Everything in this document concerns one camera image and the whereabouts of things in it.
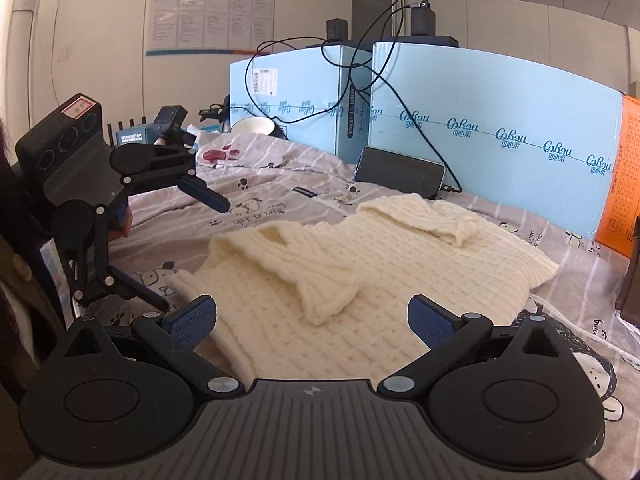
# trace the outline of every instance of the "cable knit fabric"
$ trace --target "cable knit fabric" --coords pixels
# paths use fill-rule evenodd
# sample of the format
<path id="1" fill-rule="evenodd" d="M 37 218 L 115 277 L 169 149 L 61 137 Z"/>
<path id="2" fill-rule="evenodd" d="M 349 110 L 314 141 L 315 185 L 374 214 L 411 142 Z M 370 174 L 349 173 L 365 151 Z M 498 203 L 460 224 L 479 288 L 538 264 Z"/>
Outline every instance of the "cable knit fabric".
<path id="1" fill-rule="evenodd" d="M 218 306 L 212 336 L 254 378 L 380 380 L 428 348 L 407 304 L 424 294 L 455 314 L 510 324 L 557 264 L 475 213 L 418 195 L 361 204 L 338 225 L 270 222 L 216 236 L 172 285 Z"/>

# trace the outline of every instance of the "gray ribbed panel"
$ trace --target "gray ribbed panel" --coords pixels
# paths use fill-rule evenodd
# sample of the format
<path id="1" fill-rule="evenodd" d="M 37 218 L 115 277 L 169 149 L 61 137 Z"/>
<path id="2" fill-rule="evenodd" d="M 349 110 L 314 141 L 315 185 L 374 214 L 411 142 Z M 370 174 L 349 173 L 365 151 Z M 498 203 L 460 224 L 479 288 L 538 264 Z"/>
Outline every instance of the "gray ribbed panel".
<path id="1" fill-rule="evenodd" d="M 305 390 L 320 391 L 310 396 Z M 518 474 L 475 464 L 431 433 L 418 408 L 368 381 L 257 381 L 209 403 L 188 434 L 140 462 L 73 468 L 40 460 L 22 480 L 595 480 L 580 464 Z"/>

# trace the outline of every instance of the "white label with red border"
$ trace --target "white label with red border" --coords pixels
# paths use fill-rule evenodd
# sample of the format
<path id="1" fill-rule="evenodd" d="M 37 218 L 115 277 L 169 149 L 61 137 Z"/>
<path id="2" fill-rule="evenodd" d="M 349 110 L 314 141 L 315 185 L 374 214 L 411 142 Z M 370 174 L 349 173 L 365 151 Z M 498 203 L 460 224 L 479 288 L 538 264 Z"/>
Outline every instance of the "white label with red border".
<path id="1" fill-rule="evenodd" d="M 83 96 L 73 101 L 68 107 L 62 110 L 62 113 L 67 117 L 77 119 L 78 117 L 82 116 L 82 114 L 84 114 L 89 108 L 93 108 L 94 106 L 95 102 Z"/>

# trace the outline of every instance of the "smartphone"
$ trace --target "smartphone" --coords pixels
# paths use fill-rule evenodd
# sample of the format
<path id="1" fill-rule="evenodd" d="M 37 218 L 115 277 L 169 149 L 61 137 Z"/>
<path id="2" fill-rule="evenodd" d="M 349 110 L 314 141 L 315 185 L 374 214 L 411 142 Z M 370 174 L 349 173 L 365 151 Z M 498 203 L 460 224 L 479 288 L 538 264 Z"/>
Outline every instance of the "smartphone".
<path id="1" fill-rule="evenodd" d="M 353 179 L 436 200 L 445 175 L 442 164 L 366 146 Z"/>

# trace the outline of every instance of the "person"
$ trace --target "person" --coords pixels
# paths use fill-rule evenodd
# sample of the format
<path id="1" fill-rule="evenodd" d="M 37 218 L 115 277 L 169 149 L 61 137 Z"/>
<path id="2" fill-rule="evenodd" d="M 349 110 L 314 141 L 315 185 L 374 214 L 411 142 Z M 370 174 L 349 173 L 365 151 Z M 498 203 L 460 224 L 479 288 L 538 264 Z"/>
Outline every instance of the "person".
<path id="1" fill-rule="evenodd" d="M 34 457 L 20 430 L 18 405 L 38 368 L 65 333 L 43 239 L 6 158 L 0 123 L 0 480 L 14 480 Z M 110 239 L 128 236 L 132 214 Z"/>

